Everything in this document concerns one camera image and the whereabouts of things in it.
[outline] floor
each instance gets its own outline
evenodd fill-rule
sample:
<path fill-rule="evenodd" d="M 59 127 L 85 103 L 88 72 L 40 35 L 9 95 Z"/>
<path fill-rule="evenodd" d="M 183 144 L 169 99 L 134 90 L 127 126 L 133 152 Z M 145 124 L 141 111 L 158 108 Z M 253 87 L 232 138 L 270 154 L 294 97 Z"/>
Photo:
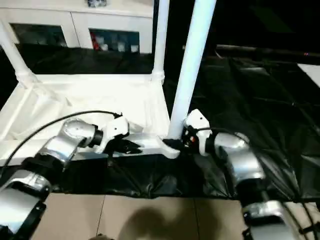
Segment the floor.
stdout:
<path fill-rule="evenodd" d="M 242 240 L 246 229 L 238 201 L 110 195 L 51 194 L 32 240 Z M 304 227 L 303 208 L 288 203 Z M 308 205 L 315 219 L 319 212 Z"/>

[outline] shelf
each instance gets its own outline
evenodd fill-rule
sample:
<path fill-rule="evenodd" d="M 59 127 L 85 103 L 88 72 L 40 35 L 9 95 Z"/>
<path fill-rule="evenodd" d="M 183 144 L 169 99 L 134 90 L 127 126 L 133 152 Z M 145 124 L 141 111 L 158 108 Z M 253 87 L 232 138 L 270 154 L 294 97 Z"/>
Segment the shelf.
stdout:
<path fill-rule="evenodd" d="M 107 6 L 88 7 L 85 0 L 1 0 L 0 8 L 38 9 L 78 13 L 111 14 L 152 18 L 153 0 L 107 0 Z"/>

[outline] glass cabinet door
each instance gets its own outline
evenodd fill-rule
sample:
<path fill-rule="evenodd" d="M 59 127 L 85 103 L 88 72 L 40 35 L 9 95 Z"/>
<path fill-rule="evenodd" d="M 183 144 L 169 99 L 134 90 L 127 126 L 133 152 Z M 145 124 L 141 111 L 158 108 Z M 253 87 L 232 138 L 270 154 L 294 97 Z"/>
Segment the glass cabinet door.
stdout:
<path fill-rule="evenodd" d="M 40 24 L 10 24 L 21 44 L 38 44 L 67 47 L 61 26 Z"/>
<path fill-rule="evenodd" d="M 89 29 L 93 49 L 114 52 L 139 52 L 139 32 Z"/>

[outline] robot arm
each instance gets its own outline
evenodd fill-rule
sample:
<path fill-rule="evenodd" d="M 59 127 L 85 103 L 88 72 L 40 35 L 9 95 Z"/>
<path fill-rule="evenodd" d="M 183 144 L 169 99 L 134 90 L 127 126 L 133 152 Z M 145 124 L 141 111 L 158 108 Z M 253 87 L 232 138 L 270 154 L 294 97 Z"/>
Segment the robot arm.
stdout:
<path fill-rule="evenodd" d="M 227 166 L 249 227 L 244 232 L 245 239 L 299 239 L 298 231 L 281 203 L 269 199 L 266 175 L 245 136 L 213 132 L 208 120 L 197 109 L 188 115 L 184 126 L 184 148 L 196 146 L 201 155 L 217 156 Z M 32 236 L 46 209 L 45 199 L 78 148 L 96 146 L 96 153 L 113 154 L 116 151 L 127 156 L 149 152 L 170 158 L 179 155 L 179 150 L 168 145 L 172 141 L 163 143 L 154 137 L 145 141 L 128 135 L 128 122 L 123 116 L 108 123 L 103 131 L 82 120 L 67 120 L 58 135 L 49 139 L 34 157 L 25 159 L 0 187 L 0 239 L 29 239 Z"/>
<path fill-rule="evenodd" d="M 0 187 L 0 239 L 29 239 L 46 210 L 44 201 L 57 184 L 78 148 L 105 148 L 114 138 L 128 133 L 124 117 L 115 119 L 109 131 L 79 119 L 67 120 L 34 157 L 26 158 L 20 168 Z"/>
<path fill-rule="evenodd" d="M 208 120 L 197 109 L 189 114 L 184 125 L 187 146 L 196 142 L 201 155 L 212 154 L 226 165 L 242 205 L 244 221 L 249 227 L 243 234 L 245 239 L 300 239 L 282 204 L 269 199 L 265 172 L 244 135 L 212 132 Z"/>

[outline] white panel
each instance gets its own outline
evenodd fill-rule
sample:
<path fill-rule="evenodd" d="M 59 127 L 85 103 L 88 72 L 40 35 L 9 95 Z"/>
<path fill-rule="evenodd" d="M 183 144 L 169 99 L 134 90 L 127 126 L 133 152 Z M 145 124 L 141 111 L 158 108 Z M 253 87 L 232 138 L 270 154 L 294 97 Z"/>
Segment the white panel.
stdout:
<path fill-rule="evenodd" d="M 107 0 L 105 7 L 88 7 L 86 0 L 0 0 L 0 8 L 39 9 L 152 18 L 153 0 Z"/>
<path fill-rule="evenodd" d="M 77 12 L 72 13 L 72 18 L 82 48 L 93 48 L 89 29 L 118 30 L 139 32 L 140 52 L 152 52 L 152 18 Z"/>
<path fill-rule="evenodd" d="M 70 48 L 79 47 L 76 30 L 70 12 L 32 10 L 32 9 L 0 9 L 1 20 L 8 30 L 11 39 L 19 43 L 10 23 L 61 26 L 66 44 Z"/>

